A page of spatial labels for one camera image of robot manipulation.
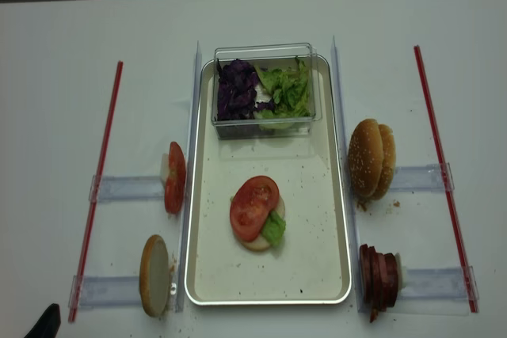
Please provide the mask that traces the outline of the red strip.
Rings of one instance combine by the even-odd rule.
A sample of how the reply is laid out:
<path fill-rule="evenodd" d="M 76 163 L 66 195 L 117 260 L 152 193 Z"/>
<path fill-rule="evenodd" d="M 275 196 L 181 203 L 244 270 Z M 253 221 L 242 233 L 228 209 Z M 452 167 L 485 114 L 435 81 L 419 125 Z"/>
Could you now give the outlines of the red strip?
<path fill-rule="evenodd" d="M 459 216 L 457 214 L 456 210 L 456 202 L 454 199 L 454 188 L 452 186 L 452 173 L 450 170 L 450 166 L 448 165 L 445 156 L 444 156 L 444 149 L 442 146 L 441 138 L 440 138 L 440 132 L 438 129 L 438 124 L 436 120 L 436 114 L 433 107 L 433 100 L 431 97 L 430 89 L 429 89 L 429 83 L 427 79 L 427 75 L 425 72 L 425 64 L 423 61 L 421 48 L 419 45 L 414 46 L 414 55 L 417 63 L 417 70 L 419 73 L 419 78 L 421 80 L 421 87 L 422 92 L 425 98 L 425 105 L 427 108 L 428 116 L 429 116 L 429 123 L 431 126 L 432 134 L 433 134 L 433 141 L 436 148 L 436 155 L 438 158 L 439 166 L 440 166 L 440 175 L 442 177 L 442 181 L 444 183 L 444 189 L 445 189 L 445 195 L 446 200 L 448 204 L 448 211 L 450 214 L 450 219 L 452 223 L 452 229 L 454 233 L 454 237 L 456 240 L 456 248 L 459 255 L 459 262 L 460 266 L 463 270 L 463 277 L 464 277 L 464 285 L 467 290 L 467 297 L 468 297 L 468 305 L 470 308 L 470 311 L 472 313 L 478 313 L 478 298 L 477 298 L 477 292 L 475 290 L 475 278 L 472 275 L 471 267 L 468 263 L 467 259 L 467 253 L 463 241 L 462 232 L 460 229 L 459 224 Z"/>
<path fill-rule="evenodd" d="M 70 324 L 73 324 L 75 322 L 77 312 L 78 312 L 78 302 L 80 297 L 80 292 L 82 288 L 82 281 L 84 279 L 85 269 L 86 269 L 86 258 L 88 255 L 89 245 L 90 245 L 90 238 L 91 233 L 93 229 L 93 222 L 94 222 L 94 216 L 96 211 L 96 204 L 97 204 L 97 192 L 100 187 L 100 181 L 102 177 L 102 173 L 105 166 L 105 159 L 106 154 L 108 150 L 108 144 L 109 144 L 109 136 L 112 129 L 112 122 L 114 117 L 114 112 L 116 108 L 116 101 L 120 89 L 120 80 L 121 75 L 123 71 L 124 63 L 122 61 L 119 61 L 116 65 L 116 74 L 114 78 L 111 98 L 109 102 L 109 110 L 108 115 L 106 118 L 105 123 L 105 129 L 102 137 L 101 142 L 101 150 L 100 155 L 97 163 L 97 169 L 93 176 L 92 183 L 91 183 L 91 190 L 89 195 L 89 210 L 86 220 L 86 228 L 84 231 L 83 241 L 82 241 L 82 248 L 80 252 L 79 262 L 78 262 L 78 270 L 77 274 L 75 276 L 74 285 L 72 286 L 71 290 L 71 302 L 69 306 L 69 315 L 68 315 L 68 322 Z"/>

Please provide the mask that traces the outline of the sesame bun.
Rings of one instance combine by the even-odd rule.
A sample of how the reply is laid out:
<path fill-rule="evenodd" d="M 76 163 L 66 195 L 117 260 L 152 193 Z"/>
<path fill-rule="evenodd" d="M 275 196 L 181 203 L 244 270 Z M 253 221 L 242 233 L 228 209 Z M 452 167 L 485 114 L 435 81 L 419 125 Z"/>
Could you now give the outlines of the sesame bun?
<path fill-rule="evenodd" d="M 350 180 L 357 196 L 369 198 L 373 195 L 383 170 L 383 159 L 379 124 L 374 119 L 359 122 L 348 151 Z"/>
<path fill-rule="evenodd" d="M 386 195 L 391 186 L 396 166 L 396 147 L 393 131 L 386 124 L 380 124 L 379 132 L 383 144 L 383 164 L 379 183 L 372 195 L 374 200 L 381 199 Z"/>

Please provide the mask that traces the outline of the standing bun half left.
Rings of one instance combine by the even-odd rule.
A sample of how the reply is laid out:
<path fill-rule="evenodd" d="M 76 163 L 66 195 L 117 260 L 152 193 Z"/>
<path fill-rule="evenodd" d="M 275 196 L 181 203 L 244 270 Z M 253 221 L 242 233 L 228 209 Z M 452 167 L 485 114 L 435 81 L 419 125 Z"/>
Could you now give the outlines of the standing bun half left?
<path fill-rule="evenodd" d="M 139 293 L 144 312 L 160 317 L 170 295 L 170 268 L 166 243 L 155 234 L 148 238 L 139 268 Z"/>

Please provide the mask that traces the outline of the black object bottom left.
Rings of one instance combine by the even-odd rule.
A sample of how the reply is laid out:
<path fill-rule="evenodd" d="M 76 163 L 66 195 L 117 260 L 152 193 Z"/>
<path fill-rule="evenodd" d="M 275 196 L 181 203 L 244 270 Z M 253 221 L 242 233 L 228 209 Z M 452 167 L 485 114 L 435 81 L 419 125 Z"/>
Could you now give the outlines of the black object bottom left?
<path fill-rule="evenodd" d="M 59 304 L 52 303 L 25 335 L 25 338 L 56 338 L 60 325 Z"/>

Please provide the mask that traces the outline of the white metal tray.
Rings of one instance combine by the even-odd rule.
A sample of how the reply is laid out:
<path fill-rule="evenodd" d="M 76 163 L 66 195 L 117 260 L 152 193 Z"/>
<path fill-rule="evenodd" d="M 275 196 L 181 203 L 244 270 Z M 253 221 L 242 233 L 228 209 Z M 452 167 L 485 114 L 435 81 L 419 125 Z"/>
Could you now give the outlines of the white metal tray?
<path fill-rule="evenodd" d="M 329 63 L 318 57 L 322 118 L 307 135 L 222 140 L 212 125 L 214 67 L 200 72 L 185 290 L 199 306 L 338 304 L 352 288 L 340 142 Z M 280 245 L 256 253 L 234 236 L 231 197 L 251 177 L 272 178 L 285 205 Z"/>

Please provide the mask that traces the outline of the stack of sausage slices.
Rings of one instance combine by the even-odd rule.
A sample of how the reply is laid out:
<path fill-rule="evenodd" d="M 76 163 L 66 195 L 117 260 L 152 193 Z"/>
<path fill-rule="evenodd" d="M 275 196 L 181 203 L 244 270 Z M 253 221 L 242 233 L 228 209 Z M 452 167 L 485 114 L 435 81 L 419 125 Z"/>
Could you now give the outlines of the stack of sausage slices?
<path fill-rule="evenodd" d="M 394 307 L 397 301 L 398 273 L 395 255 L 379 253 L 374 246 L 368 246 L 372 255 L 373 303 L 369 321 L 374 322 L 379 312 Z"/>

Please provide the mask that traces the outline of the clear holder lower right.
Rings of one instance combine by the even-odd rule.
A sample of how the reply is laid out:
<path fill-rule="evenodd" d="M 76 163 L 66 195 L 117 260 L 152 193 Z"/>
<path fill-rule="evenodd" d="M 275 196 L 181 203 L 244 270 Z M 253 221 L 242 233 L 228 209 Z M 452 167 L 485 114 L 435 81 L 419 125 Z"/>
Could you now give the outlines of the clear holder lower right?
<path fill-rule="evenodd" d="M 402 266 L 402 288 L 398 300 L 451 300 L 477 302 L 479 293 L 472 266 L 469 278 L 460 268 L 407 268 Z"/>

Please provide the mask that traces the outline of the clear left long rail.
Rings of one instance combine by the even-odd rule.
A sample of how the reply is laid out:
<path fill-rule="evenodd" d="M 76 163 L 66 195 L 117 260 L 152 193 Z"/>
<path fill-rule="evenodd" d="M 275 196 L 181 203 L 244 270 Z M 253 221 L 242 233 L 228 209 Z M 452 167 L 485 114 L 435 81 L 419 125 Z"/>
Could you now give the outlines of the clear left long rail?
<path fill-rule="evenodd" d="M 185 203 L 181 217 L 181 236 L 179 247 L 179 261 L 177 269 L 177 279 L 174 280 L 176 287 L 175 300 L 172 302 L 173 311 L 180 313 L 184 310 L 185 303 L 185 270 L 186 254 L 189 246 L 189 223 L 191 218 L 192 209 L 192 187 L 195 169 L 195 156 L 196 156 L 196 141 L 197 141 L 197 127 L 199 119 L 199 106 L 200 106 L 200 72 L 202 68 L 202 54 L 200 50 L 200 43 L 196 43 L 196 54 L 193 66 L 193 90 L 192 101 L 190 104 L 189 113 L 189 140 L 188 151 L 186 156 L 186 183 L 185 183 Z"/>

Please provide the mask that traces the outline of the lettuce leaf on bun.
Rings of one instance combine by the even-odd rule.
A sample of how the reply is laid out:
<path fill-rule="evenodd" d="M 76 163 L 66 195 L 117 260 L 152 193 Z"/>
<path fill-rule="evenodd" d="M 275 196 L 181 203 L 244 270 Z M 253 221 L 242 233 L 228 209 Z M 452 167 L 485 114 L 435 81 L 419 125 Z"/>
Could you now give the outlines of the lettuce leaf on bun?
<path fill-rule="evenodd" d="M 271 211 L 261 229 L 261 236 L 272 246 L 278 246 L 284 236 L 286 222 L 276 211 Z"/>

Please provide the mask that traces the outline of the sausage meat slice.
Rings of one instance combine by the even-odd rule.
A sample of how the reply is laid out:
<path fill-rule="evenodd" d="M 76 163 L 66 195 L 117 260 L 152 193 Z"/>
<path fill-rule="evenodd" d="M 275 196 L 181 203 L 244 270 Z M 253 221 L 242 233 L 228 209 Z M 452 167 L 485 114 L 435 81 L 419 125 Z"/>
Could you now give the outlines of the sausage meat slice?
<path fill-rule="evenodd" d="M 363 287 L 363 298 L 366 304 L 374 306 L 373 303 L 373 282 L 372 282 L 372 255 L 367 244 L 360 246 L 360 267 L 361 283 Z"/>

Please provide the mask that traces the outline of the white stopper block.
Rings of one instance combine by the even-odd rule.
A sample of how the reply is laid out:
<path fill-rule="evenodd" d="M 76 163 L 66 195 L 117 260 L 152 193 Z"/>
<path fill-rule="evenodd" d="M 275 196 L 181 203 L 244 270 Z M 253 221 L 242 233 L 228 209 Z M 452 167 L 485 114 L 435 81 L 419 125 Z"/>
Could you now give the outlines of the white stopper block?
<path fill-rule="evenodd" d="M 406 267 L 402 264 L 402 258 L 400 253 L 395 254 L 396 268 L 398 273 L 398 290 L 397 297 L 401 296 L 402 289 L 406 287 Z"/>
<path fill-rule="evenodd" d="M 161 159 L 159 176 L 163 186 L 166 186 L 167 179 L 170 174 L 169 155 L 164 153 Z"/>

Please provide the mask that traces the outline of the right red strip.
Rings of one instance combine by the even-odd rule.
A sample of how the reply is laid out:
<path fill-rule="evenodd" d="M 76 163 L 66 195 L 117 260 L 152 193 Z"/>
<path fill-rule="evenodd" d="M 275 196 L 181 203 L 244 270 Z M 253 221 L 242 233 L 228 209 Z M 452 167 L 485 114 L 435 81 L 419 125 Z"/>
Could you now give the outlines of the right red strip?
<path fill-rule="evenodd" d="M 427 75 L 425 72 L 425 64 L 423 61 L 421 48 L 419 45 L 414 46 L 414 55 L 417 63 L 417 70 L 419 73 L 419 78 L 421 80 L 421 87 L 422 92 L 425 98 L 425 105 L 427 108 L 428 116 L 429 116 L 429 123 L 431 126 L 432 134 L 433 134 L 433 141 L 436 148 L 436 155 L 438 158 L 439 166 L 440 166 L 440 175 L 442 177 L 442 181 L 444 183 L 444 189 L 445 189 L 445 195 L 446 200 L 448 204 L 448 211 L 450 214 L 450 219 L 452 223 L 452 229 L 454 233 L 454 237 L 456 240 L 456 248 L 459 255 L 459 262 L 460 266 L 463 270 L 463 277 L 464 277 L 464 285 L 467 290 L 467 297 L 468 297 L 468 305 L 470 308 L 470 311 L 472 313 L 478 313 L 478 298 L 477 298 L 477 292 L 475 290 L 475 278 L 472 275 L 471 267 L 468 263 L 467 259 L 467 253 L 463 241 L 462 232 L 460 229 L 459 224 L 459 216 L 457 214 L 456 210 L 456 202 L 454 199 L 454 188 L 452 186 L 452 173 L 450 170 L 450 166 L 448 165 L 445 156 L 444 156 L 444 149 L 442 146 L 441 138 L 440 138 L 440 132 L 438 129 L 438 124 L 436 120 L 436 114 L 433 107 L 433 100 L 431 97 L 430 89 L 429 89 L 429 83 L 427 79 Z"/>

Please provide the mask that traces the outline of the green lettuce in box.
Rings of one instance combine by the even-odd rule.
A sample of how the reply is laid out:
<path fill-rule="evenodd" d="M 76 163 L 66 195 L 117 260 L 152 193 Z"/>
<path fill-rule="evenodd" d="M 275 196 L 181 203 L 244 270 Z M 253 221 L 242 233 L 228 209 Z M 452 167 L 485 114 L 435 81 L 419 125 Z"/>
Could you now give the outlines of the green lettuce in box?
<path fill-rule="evenodd" d="M 253 116 L 256 119 L 291 119 L 309 117 L 309 69 L 297 56 L 295 69 L 272 70 L 254 68 L 264 91 L 270 96 L 268 101 L 257 102 Z"/>

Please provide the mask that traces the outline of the white stopper block left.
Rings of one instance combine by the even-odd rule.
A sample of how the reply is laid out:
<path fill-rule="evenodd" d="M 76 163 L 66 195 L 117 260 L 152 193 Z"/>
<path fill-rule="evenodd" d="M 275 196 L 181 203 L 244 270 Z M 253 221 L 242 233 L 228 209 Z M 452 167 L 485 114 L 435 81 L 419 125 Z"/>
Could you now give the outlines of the white stopper block left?
<path fill-rule="evenodd" d="M 164 153 L 161 159 L 159 176 L 163 186 L 166 186 L 167 179 L 170 174 L 169 155 Z"/>

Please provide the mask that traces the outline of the purple cabbage leaves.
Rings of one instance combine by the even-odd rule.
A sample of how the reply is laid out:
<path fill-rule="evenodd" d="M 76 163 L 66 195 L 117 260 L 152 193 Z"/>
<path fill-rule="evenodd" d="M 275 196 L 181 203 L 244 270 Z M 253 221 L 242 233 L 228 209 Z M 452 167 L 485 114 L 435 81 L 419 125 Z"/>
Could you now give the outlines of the purple cabbage leaves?
<path fill-rule="evenodd" d="M 219 75 L 216 101 L 218 121 L 251 120 L 255 112 L 264 110 L 272 112 L 275 109 L 273 99 L 256 101 L 256 86 L 261 81 L 250 63 L 235 59 L 221 66 L 217 60 L 216 69 Z"/>

